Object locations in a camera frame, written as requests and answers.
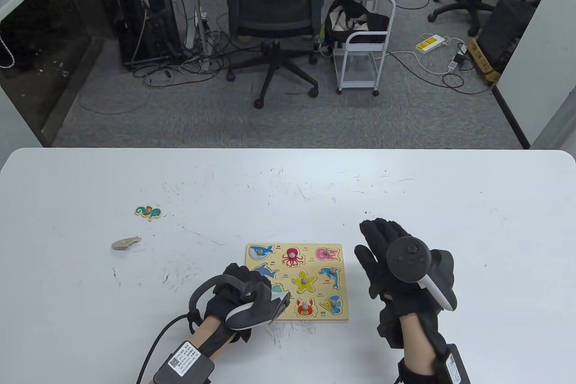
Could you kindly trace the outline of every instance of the vr controller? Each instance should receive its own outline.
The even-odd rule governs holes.
[[[454,258],[448,250],[430,250],[418,238],[401,237],[388,247],[386,261],[395,277],[427,289],[442,308],[456,309]]]

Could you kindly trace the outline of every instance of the wooden puzzle board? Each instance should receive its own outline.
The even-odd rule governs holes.
[[[341,244],[253,243],[246,266],[268,277],[272,291],[292,299],[279,321],[347,321],[348,295]]]

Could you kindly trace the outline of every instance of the white metal cart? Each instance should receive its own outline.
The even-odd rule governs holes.
[[[369,10],[377,10],[379,0],[358,0],[362,3],[373,2]],[[391,4],[390,20],[385,32],[354,32],[348,36],[346,42],[339,47],[337,44],[333,49],[334,67],[338,80],[337,93],[342,93],[342,88],[370,88],[374,90],[372,94],[378,96],[378,84],[382,75],[382,66],[390,32],[396,13],[396,2],[387,0]],[[384,41],[380,44],[355,44],[354,38],[357,36],[384,36]]]

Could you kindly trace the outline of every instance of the gray carpet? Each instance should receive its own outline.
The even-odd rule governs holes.
[[[325,0],[324,9],[333,0]],[[416,7],[426,0],[397,0]],[[486,0],[495,4],[497,0]],[[212,22],[226,12],[225,0],[203,0]],[[453,11],[429,23],[438,5],[397,10],[389,50],[414,50],[423,32],[468,40],[466,12]],[[220,23],[225,27],[224,17]],[[421,55],[434,71],[446,70],[455,44]],[[415,59],[399,57],[418,75],[441,84],[419,69]],[[380,96],[370,90],[336,94],[331,59],[316,65],[296,61],[319,81],[319,97],[305,94],[308,84],[280,69],[257,111],[265,69],[238,71],[228,83],[225,73],[207,82],[151,89],[122,69],[117,43],[109,41],[80,91],[54,143],[58,147],[276,147],[276,148],[520,148],[491,92],[463,95],[434,87],[412,76],[395,59],[385,60]],[[474,71],[461,72],[463,91],[485,88]],[[127,112],[118,115],[101,113]]]

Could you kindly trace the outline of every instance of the hand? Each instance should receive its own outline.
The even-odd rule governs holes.
[[[250,271],[246,266],[238,267],[238,264],[231,263],[226,270],[224,270],[225,275],[230,275],[236,277],[242,282],[263,282],[269,288],[272,287],[269,279],[265,276],[262,276],[257,271]],[[214,297],[208,301],[206,305],[206,313],[204,314],[204,318],[207,316],[216,316],[220,318],[220,320],[225,321],[228,314],[238,306],[242,304],[246,304],[245,301],[240,299],[240,292],[238,289],[234,287],[222,284],[216,285],[214,288]],[[242,330],[238,332],[239,337],[241,337],[245,342],[248,342],[250,339],[252,330]],[[236,342],[239,338],[236,337],[232,340],[232,342]]]
[[[440,312],[440,305],[427,289],[421,289],[417,283],[397,279],[388,268],[388,246],[400,237],[409,236],[405,229],[394,221],[376,219],[360,223],[360,231],[370,248],[358,245],[354,253],[370,281],[370,297],[374,299],[380,295],[397,318],[413,312]]]

